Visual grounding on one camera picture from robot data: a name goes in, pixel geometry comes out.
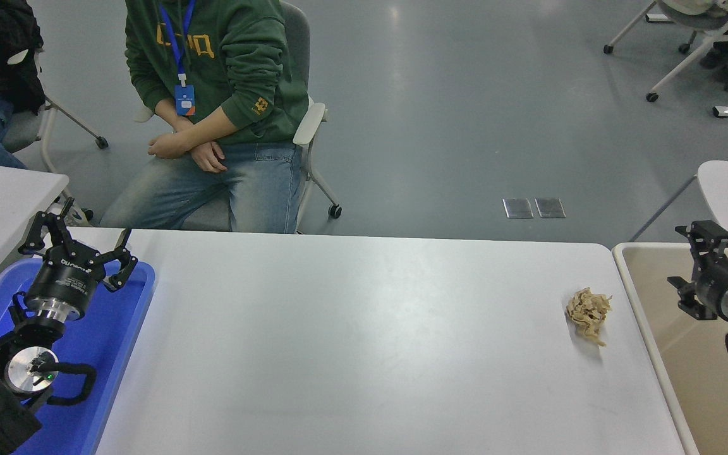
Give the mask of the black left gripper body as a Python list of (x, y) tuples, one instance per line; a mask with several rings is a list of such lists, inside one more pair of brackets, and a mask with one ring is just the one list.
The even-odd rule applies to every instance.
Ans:
[(89, 261), (81, 253), (72, 258), (63, 253), (46, 254), (26, 293), (28, 309), (37, 313), (41, 303), (55, 301), (72, 307), (75, 315), (85, 315), (98, 283), (105, 278), (105, 267)]

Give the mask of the person's right hand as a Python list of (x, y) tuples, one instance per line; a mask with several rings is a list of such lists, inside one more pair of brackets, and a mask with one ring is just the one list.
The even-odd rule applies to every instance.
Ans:
[(227, 167), (224, 164), (225, 155), (217, 142), (205, 142), (190, 150), (190, 157), (197, 167), (206, 173), (224, 173)]

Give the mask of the person's left hand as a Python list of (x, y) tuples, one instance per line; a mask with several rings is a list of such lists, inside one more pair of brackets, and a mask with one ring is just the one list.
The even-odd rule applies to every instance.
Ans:
[(184, 132), (164, 133), (149, 141), (147, 155), (160, 159), (178, 159), (192, 147)]

